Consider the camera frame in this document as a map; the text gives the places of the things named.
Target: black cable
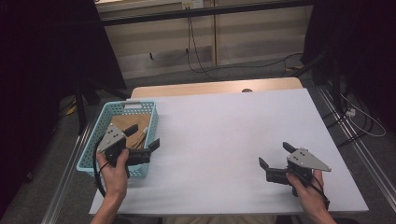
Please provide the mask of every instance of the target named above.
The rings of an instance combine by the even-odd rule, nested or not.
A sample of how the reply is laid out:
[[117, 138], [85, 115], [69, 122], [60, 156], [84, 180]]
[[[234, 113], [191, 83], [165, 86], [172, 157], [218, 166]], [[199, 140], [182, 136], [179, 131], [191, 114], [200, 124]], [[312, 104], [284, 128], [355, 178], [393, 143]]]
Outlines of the black cable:
[[108, 165], [108, 162], [105, 163], [105, 165], [103, 165], [100, 169], [99, 169], [99, 174], [102, 172], [103, 168], [105, 168], [105, 166]]
[[[274, 63], [268, 63], [268, 64], [262, 64], [262, 65], [235, 65], [235, 66], [226, 66], [226, 67], [214, 67], [214, 68], [210, 68], [210, 69], [205, 70], [202, 67], [202, 65], [201, 65], [201, 61], [200, 61], [198, 53], [197, 53], [197, 48], [196, 48], [196, 44], [195, 44], [195, 37], [194, 37], [194, 32], [193, 32], [193, 27], [192, 27], [192, 21], [191, 21], [190, 17], [188, 17], [188, 22], [189, 22], [189, 48], [188, 48], [188, 52], [187, 52], [187, 61], [188, 61], [188, 64], [189, 64], [189, 68], [194, 73], [204, 73], [208, 77], [210, 77], [212, 79], [215, 79], [215, 80], [218, 80], [218, 79], [211, 77], [208, 74], [208, 72], [211, 72], [211, 71], [214, 71], [214, 70], [220, 70], [220, 69], [228, 69], [228, 68], [261, 68], [261, 67], [267, 67], [267, 66], [271, 66], [271, 65], [274, 65], [274, 64], [277, 64], [277, 63], [285, 62], [288, 58], [290, 58], [292, 56], [302, 55], [302, 53], [294, 53], [294, 54], [288, 55], [285, 58], [283, 58], [283, 59], [281, 59], [279, 61], [276, 61]], [[195, 50], [196, 57], [197, 57], [198, 63], [200, 64], [200, 67], [201, 67], [202, 71], [194, 70], [191, 67], [191, 62], [190, 62], [190, 51], [191, 51], [190, 42], [191, 42], [191, 38], [192, 38], [192, 41], [193, 41], [193, 44], [194, 44], [194, 50]]]
[[76, 100], [76, 97], [73, 97], [73, 99], [67, 103], [67, 105], [65, 105], [64, 107], [62, 107], [58, 112], [62, 112], [64, 111], [68, 106], [70, 106], [71, 104], [73, 104], [73, 102]]
[[102, 196], [105, 198], [106, 191], [105, 191], [105, 188], [103, 188], [102, 181], [100, 179], [100, 173], [98, 172], [97, 167], [96, 167], [96, 149], [99, 147], [99, 144], [102, 141], [102, 139], [103, 139], [103, 136], [98, 139], [98, 141], [95, 144], [95, 147], [93, 148], [93, 151], [92, 151], [92, 167], [93, 167], [93, 175], [95, 177], [95, 185], [99, 189], [99, 191], [102, 194]]
[[329, 199], [326, 197], [326, 195], [324, 194], [323, 190], [318, 189], [315, 185], [313, 185], [311, 182], [306, 181], [302, 176], [300, 176], [299, 174], [297, 174], [296, 172], [294, 172], [293, 170], [289, 170], [289, 172], [293, 173], [294, 175], [296, 175], [297, 177], [299, 177], [300, 180], [303, 180], [303, 182], [308, 185], [309, 187], [311, 187], [314, 191], [316, 191], [318, 194], [320, 194], [323, 198], [323, 201], [326, 204], [326, 208], [328, 208], [329, 206]]
[[[362, 105], [362, 103], [361, 103], [361, 101], [360, 101], [360, 99], [359, 99], [358, 96], [356, 97], [356, 100], [358, 101], [358, 104], [361, 106], [361, 109], [363, 109], [363, 105]], [[368, 110], [369, 110], [370, 116], [372, 116], [372, 111], [371, 111], [370, 106], [367, 106], [367, 108], [368, 108]], [[362, 127], [363, 130], [366, 128], [366, 122], [367, 122], [367, 116], [364, 116], [364, 124], [363, 124], [363, 127]], [[374, 126], [374, 122], [371, 121], [371, 122], [370, 122], [370, 127], [369, 127], [368, 131], [366, 131], [366, 132], [369, 133], [369, 132], [373, 129], [373, 126]], [[345, 146], [345, 145], [347, 145], [347, 144], [349, 144], [349, 143], [351, 143], [351, 142], [353, 142], [353, 141], [355, 141], [355, 140], [357, 140], [357, 139], [363, 137], [364, 135], [367, 134], [366, 132], [363, 132], [362, 130], [359, 130], [359, 131], [358, 131], [356, 134], [354, 134], [352, 137], [350, 137], [350, 138], [348, 138], [346, 141], [344, 141], [344, 142], [338, 144], [338, 145], [337, 145], [337, 148], [343, 147], [343, 146]]]
[[191, 39], [190, 39], [190, 30], [191, 30], [192, 42], [194, 43], [195, 55], [197, 56], [198, 64], [199, 64], [199, 66], [201, 67], [203, 73], [205, 73], [205, 75], [206, 75], [207, 77], [212, 78], [212, 79], [214, 79], [214, 80], [216, 80], [216, 81], [223, 81], [223, 80], [221, 80], [221, 79], [217, 79], [217, 78], [215, 78], [215, 77], [210, 76], [210, 75], [204, 70], [204, 68], [202, 67], [202, 65], [201, 65], [201, 60], [199, 59], [199, 56], [198, 56], [197, 46], [195, 45], [194, 31], [193, 31], [193, 28], [192, 28], [192, 21], [191, 21], [191, 18], [188, 17], [187, 20], [189, 21], [189, 52], [187, 52], [187, 59], [188, 59], [189, 67], [190, 67], [191, 71], [196, 72], [196, 71], [194, 71], [194, 70], [191, 68], [191, 65], [190, 65], [190, 41], [191, 41]]

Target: wrist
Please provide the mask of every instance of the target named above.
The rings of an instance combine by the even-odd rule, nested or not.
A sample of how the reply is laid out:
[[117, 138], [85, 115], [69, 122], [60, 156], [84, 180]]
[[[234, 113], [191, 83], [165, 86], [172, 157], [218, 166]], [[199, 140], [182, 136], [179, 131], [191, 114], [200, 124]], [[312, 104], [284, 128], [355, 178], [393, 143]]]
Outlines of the wrist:
[[126, 194], [125, 193], [119, 193], [119, 192], [108, 192], [106, 194], [106, 197], [104, 198], [104, 201], [107, 204], [115, 205], [115, 206], [120, 206], [122, 204], [122, 201], [124, 200]]

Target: metal frame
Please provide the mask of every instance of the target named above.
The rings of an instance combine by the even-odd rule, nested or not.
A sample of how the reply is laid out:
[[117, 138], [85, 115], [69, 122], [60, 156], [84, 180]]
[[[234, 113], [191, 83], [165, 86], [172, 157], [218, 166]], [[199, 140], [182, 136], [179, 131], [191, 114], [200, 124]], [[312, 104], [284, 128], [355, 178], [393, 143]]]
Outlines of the metal frame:
[[266, 3], [246, 4], [246, 5], [229, 6], [229, 7], [204, 7], [204, 8], [190, 9], [190, 10], [178, 10], [178, 11], [154, 13], [149, 15], [102, 19], [101, 21], [86, 21], [86, 22], [72, 23], [72, 24], [70, 23], [60, 24], [58, 27], [113, 26], [113, 25], [122, 25], [122, 24], [139, 23], [139, 22], [147, 22], [147, 21], [166, 21], [166, 20], [174, 20], [181, 18], [213, 16], [213, 15], [230, 14], [230, 13], [238, 13], [238, 12], [261, 11], [261, 10], [277, 9], [277, 8], [305, 7], [305, 6], [312, 6], [315, 2], [316, 2], [315, 0], [283, 0], [283, 1], [272, 1]]

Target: power outlet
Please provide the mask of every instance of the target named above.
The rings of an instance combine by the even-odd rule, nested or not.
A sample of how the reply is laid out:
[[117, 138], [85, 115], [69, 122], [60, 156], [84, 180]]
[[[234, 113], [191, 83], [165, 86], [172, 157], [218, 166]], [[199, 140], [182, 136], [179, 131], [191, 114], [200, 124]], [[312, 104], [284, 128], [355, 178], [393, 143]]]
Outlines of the power outlet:
[[204, 0], [187, 0], [181, 2], [181, 9], [193, 9], [193, 8], [203, 8]]
[[192, 1], [183, 1], [181, 2], [181, 9], [186, 10], [186, 9], [192, 9]]
[[204, 0], [192, 0], [192, 8], [203, 8]]

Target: white table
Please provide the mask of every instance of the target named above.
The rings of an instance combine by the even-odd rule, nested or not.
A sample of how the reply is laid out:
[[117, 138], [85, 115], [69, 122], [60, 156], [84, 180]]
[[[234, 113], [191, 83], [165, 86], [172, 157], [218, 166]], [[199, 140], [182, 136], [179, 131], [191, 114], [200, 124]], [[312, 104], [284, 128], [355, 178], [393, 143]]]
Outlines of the white table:
[[[265, 180], [258, 158], [284, 168], [286, 141], [332, 167], [330, 211], [367, 211], [307, 90], [151, 97], [161, 146], [148, 176], [130, 181], [119, 214], [147, 216], [295, 214], [291, 187]], [[103, 198], [96, 193], [90, 214]]]

